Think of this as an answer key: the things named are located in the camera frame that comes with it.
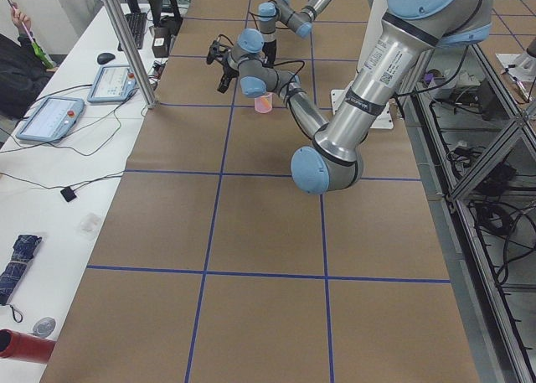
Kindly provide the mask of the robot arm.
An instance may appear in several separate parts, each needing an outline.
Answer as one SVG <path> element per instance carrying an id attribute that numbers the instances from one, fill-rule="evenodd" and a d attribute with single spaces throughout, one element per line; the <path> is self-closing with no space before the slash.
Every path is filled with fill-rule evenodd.
<path id="1" fill-rule="evenodd" d="M 415 66 L 419 56 L 438 47 L 482 42 L 491 29 L 493 0 L 387 0 L 382 34 L 356 74 L 331 119 L 325 118 L 302 89 L 298 76 L 278 70 L 276 25 L 306 37 L 332 0 L 310 0 L 300 11 L 288 0 L 270 0 L 259 8 L 256 28 L 244 29 L 233 45 L 215 40 L 207 62 L 219 62 L 219 91 L 236 82 L 249 98 L 278 95 L 310 139 L 291 159 L 296 186 L 309 194 L 346 189 L 363 172 L 358 146 L 376 118 Z"/>
<path id="2" fill-rule="evenodd" d="M 260 4 L 254 19 L 258 21 L 256 27 L 264 40 L 262 52 L 265 55 L 265 63 L 273 67 L 276 62 L 276 25 L 278 23 L 304 39 L 312 32 L 312 23 L 331 1 L 309 0 L 299 11 L 291 7 L 289 0 L 270 0 Z"/>

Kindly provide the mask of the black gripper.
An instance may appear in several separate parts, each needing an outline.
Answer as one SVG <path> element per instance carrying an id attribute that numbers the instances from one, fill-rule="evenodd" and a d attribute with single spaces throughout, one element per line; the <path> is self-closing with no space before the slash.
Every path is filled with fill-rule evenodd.
<path id="1" fill-rule="evenodd" d="M 217 91 L 219 93 L 225 93 L 229 89 L 231 81 L 238 78 L 239 75 L 238 64 L 229 51 L 224 55 L 224 74 L 219 80 Z"/>
<path id="2" fill-rule="evenodd" d="M 276 62 L 277 41 L 272 40 L 269 42 L 264 42 L 262 52 L 265 55 L 265 65 L 267 67 L 273 67 Z"/>

